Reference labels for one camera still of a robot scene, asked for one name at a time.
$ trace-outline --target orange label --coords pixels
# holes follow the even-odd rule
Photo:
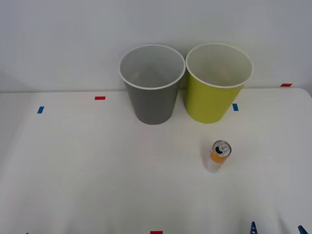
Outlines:
[[[224,161],[228,158],[228,157],[221,157],[220,155],[217,155],[214,151],[211,151],[210,157],[214,162],[217,162],[217,163],[224,163]]]

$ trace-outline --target can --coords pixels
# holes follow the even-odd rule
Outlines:
[[[204,160],[206,170],[209,172],[219,171],[231,152],[232,149],[229,143],[223,140],[216,141],[211,148],[210,155],[207,155]]]

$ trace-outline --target blue clip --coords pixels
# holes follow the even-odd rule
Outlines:
[[[300,231],[300,234],[308,234],[306,230],[304,230],[304,228],[300,225],[298,226],[298,229]]]
[[[237,106],[236,103],[233,103],[232,106],[233,106],[233,110],[234,110],[234,111],[238,111],[238,106]]]
[[[252,226],[250,227],[250,234],[258,234],[257,228],[255,227],[254,222],[252,222]]]
[[[39,107],[39,110],[38,110],[37,114],[42,114],[43,109],[44,109],[44,106]]]

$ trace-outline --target white wall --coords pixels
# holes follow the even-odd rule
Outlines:
[[[312,87],[311,12],[310,0],[1,0],[0,63],[12,76],[0,73],[0,91],[124,89],[117,64],[130,48],[186,55],[209,41],[250,55],[249,87]]]

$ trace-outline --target can top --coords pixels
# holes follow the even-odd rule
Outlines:
[[[216,141],[213,145],[213,149],[220,157],[228,157],[232,152],[230,144],[223,140]]]

